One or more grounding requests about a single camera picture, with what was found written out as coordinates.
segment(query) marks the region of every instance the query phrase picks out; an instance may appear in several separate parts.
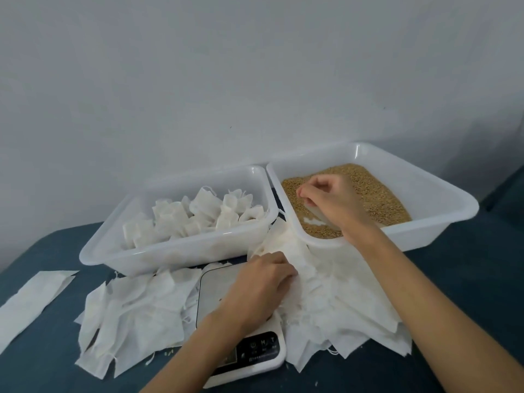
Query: hand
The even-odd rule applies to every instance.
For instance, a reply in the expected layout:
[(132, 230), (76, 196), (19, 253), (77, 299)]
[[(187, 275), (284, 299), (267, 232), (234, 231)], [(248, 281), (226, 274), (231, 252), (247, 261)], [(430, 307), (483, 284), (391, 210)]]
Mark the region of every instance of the hand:
[(217, 310), (240, 328), (243, 338), (271, 317), (296, 275), (282, 252), (255, 255), (240, 269)]
[(377, 229), (360, 203), (351, 179), (345, 175), (315, 175), (297, 189), (305, 204), (317, 206), (355, 245), (364, 231)]

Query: pile of grain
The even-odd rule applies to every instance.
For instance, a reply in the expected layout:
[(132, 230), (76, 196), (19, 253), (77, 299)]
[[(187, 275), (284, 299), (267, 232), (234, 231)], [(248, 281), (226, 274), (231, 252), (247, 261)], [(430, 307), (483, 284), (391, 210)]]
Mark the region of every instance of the pile of grain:
[[(349, 175), (356, 193), (360, 196), (362, 205), (369, 213), (371, 219), (378, 224), (391, 226), (411, 220), (408, 212), (395, 195), (361, 165), (344, 164), (333, 166), (312, 175), (317, 174)], [(335, 231), (329, 226), (317, 226), (304, 222), (304, 218), (316, 218), (304, 207), (303, 200), (297, 198), (296, 191), (298, 187), (305, 183), (312, 175), (285, 179), (282, 182), (285, 194), (289, 198), (300, 220), (300, 224), (306, 233), (316, 238), (341, 237), (342, 233), (340, 231)]]

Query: dark blue tablecloth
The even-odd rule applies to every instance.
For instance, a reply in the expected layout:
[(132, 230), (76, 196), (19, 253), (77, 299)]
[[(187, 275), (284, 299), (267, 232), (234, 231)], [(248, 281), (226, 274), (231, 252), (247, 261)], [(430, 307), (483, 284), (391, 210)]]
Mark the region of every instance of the dark blue tablecloth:
[[(470, 317), (524, 364), (524, 173), (488, 198), (474, 219), (451, 225), (426, 248), (407, 255)], [(110, 276), (84, 266), (78, 254), (100, 224), (56, 231), (30, 247), (0, 275), (0, 304), (40, 270), (79, 270), (74, 281), (0, 355), (0, 392), (136, 392), (169, 357), (157, 353), (114, 379), (98, 380), (75, 366), (85, 296)], [(211, 391), (442, 392), (420, 352), (401, 357), (368, 341), (348, 359), (319, 352), (302, 373), (278, 370)]]

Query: digital kitchen scale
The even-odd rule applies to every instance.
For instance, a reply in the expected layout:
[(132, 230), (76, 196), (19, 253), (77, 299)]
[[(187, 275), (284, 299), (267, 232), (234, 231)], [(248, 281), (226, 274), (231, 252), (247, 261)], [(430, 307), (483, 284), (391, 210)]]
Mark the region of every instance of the digital kitchen scale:
[[(242, 264), (209, 270), (200, 279), (196, 327), (215, 310), (236, 280)], [(285, 341), (280, 319), (272, 315), (258, 330), (240, 341), (214, 370), (204, 388), (274, 370), (285, 360)]]

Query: forearm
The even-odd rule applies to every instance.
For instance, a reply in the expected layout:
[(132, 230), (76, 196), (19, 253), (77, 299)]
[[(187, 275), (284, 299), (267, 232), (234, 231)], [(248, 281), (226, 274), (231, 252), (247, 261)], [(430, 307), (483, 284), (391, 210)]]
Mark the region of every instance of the forearm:
[(193, 393), (243, 338), (242, 331), (217, 311), (209, 314), (175, 357), (141, 393)]
[(521, 391), (524, 371), (379, 229), (356, 246), (447, 392)]

